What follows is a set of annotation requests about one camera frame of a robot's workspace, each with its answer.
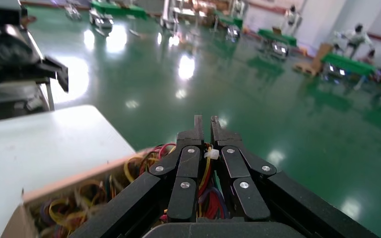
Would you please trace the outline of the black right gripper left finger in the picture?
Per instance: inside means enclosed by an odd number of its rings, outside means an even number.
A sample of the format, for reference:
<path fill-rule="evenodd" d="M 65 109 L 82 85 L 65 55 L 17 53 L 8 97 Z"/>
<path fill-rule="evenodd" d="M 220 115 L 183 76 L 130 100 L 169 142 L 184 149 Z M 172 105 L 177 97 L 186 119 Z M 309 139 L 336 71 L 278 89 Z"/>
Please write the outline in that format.
<path fill-rule="evenodd" d="M 178 133 L 171 154 L 140 175 L 71 236 L 141 238 L 165 210 L 170 222 L 195 221 L 203 146 L 202 116 L 195 116 L 194 128 Z"/>

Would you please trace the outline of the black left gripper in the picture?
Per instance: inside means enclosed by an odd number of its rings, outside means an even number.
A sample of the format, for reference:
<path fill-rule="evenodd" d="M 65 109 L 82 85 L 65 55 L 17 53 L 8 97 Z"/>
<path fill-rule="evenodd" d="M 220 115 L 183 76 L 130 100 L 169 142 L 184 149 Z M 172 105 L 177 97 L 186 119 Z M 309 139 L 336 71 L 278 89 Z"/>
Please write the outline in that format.
<path fill-rule="evenodd" d="M 58 81 L 69 91 L 68 67 L 51 57 L 43 57 L 32 45 L 25 28 L 5 24 L 0 27 L 0 84 L 9 81 Z"/>

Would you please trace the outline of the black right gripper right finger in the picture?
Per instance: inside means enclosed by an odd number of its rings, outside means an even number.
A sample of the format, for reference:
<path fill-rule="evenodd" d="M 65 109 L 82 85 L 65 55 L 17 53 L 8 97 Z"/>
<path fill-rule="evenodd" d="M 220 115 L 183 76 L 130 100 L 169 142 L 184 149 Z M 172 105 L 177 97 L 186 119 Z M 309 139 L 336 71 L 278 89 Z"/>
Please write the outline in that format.
<path fill-rule="evenodd" d="M 273 223 L 301 238 L 373 238 L 375 234 L 250 152 L 238 133 L 211 117 L 211 143 L 220 152 L 219 177 L 233 216 Z"/>

